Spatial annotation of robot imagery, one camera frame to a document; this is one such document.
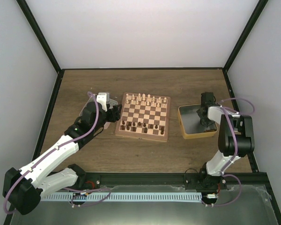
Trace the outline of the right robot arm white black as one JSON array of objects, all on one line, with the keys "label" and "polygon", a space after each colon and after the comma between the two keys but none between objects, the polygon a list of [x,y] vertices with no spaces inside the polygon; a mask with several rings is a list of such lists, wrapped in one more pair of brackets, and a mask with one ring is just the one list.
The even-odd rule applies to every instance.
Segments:
[{"label": "right robot arm white black", "polygon": [[252,153],[255,148],[253,122],[251,115],[255,111],[244,113],[232,110],[216,102],[212,92],[201,93],[200,108],[197,115],[205,128],[218,124],[218,151],[214,157],[200,169],[199,184],[209,189],[220,182],[225,171],[235,161]]}]

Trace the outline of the yellow rimmed metal tin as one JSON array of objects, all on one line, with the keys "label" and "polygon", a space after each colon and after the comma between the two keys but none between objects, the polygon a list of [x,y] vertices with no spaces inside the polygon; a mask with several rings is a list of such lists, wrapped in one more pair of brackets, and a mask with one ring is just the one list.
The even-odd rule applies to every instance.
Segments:
[{"label": "yellow rimmed metal tin", "polygon": [[[200,123],[200,118],[197,115],[197,110],[200,108],[198,105],[183,105],[177,110],[177,117],[184,139],[196,139],[196,138],[206,138],[214,136],[218,127],[214,123],[209,127],[204,127]],[[216,128],[216,132],[205,132],[204,130],[208,128]]]}]

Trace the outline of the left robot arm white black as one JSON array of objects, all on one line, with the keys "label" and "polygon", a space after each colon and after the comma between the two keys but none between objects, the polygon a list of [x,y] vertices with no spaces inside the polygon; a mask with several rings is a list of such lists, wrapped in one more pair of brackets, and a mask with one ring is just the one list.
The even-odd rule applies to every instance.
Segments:
[{"label": "left robot arm white black", "polygon": [[101,133],[107,122],[119,121],[121,109],[121,104],[87,103],[81,116],[50,149],[19,170],[9,169],[3,186],[4,211],[10,213],[7,203],[11,203],[17,211],[26,215],[51,193],[64,188],[74,188],[75,191],[83,189],[86,172],[78,165],[69,165],[55,174],[51,172]]}]

